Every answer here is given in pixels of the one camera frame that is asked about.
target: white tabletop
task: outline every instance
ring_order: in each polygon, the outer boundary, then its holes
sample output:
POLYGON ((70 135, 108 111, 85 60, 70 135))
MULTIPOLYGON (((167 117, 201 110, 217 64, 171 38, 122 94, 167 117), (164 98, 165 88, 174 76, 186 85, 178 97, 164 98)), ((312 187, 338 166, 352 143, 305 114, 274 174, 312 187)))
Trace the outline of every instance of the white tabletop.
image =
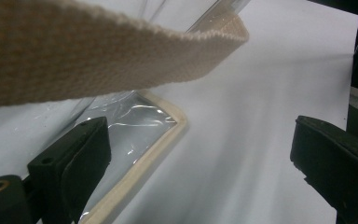
POLYGON ((152 90, 187 114, 187 133, 119 223, 335 223, 290 162, 295 120, 345 128, 355 15, 305 0, 253 0, 250 41, 202 79, 152 90))

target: beige strap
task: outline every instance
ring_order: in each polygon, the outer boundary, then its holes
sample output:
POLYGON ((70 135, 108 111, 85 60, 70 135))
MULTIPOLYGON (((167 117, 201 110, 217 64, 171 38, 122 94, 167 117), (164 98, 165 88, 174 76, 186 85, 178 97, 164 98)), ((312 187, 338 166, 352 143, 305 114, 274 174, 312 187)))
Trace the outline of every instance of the beige strap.
POLYGON ((226 21, 183 34, 72 0, 0 0, 0 105, 202 77, 248 38, 226 21))

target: woven texture fabric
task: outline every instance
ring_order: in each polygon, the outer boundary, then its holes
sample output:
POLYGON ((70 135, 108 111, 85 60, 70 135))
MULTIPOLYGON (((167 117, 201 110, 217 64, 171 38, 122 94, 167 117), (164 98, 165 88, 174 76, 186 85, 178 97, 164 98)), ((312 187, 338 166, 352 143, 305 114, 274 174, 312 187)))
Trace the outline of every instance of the woven texture fabric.
POLYGON ((237 16, 184 34, 72 0, 0 0, 0 106, 189 81, 247 38, 237 16))

